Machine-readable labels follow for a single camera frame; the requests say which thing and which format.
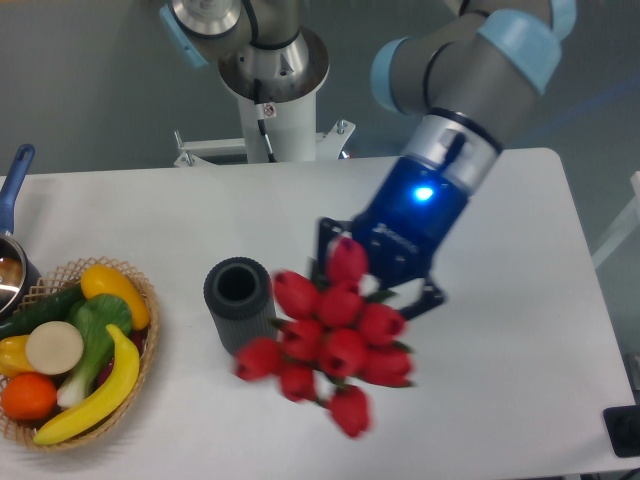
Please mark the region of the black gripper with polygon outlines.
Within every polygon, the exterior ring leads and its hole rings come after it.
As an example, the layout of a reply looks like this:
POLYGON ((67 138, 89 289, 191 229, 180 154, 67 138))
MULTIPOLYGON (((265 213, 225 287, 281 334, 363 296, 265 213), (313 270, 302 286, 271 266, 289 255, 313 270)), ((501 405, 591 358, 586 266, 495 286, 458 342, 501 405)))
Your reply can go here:
POLYGON ((468 203, 467 193, 438 172, 407 157, 394 164, 368 207, 351 221, 323 217, 317 224, 314 286, 356 282, 356 246, 379 281, 379 302, 407 321, 438 308, 446 294, 430 272, 432 259, 468 203), (401 290, 416 284, 415 296, 401 290))

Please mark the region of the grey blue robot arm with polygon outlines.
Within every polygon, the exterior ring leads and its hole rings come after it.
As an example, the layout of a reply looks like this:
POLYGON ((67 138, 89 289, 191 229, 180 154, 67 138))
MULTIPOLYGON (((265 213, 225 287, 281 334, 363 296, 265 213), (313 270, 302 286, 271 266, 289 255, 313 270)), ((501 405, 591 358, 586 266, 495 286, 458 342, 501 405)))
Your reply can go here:
MULTIPOLYGON (((319 158, 316 93, 329 71, 322 40, 296 1, 168 1, 160 19, 193 67, 213 64, 238 101, 252 163, 319 158)), ((544 94, 577 18, 573 1, 464 1, 456 18, 376 54, 371 91, 384 108, 421 122, 368 207, 318 225, 316 272, 349 234, 383 289, 415 279, 413 319, 441 305, 433 257, 522 120, 544 94)))

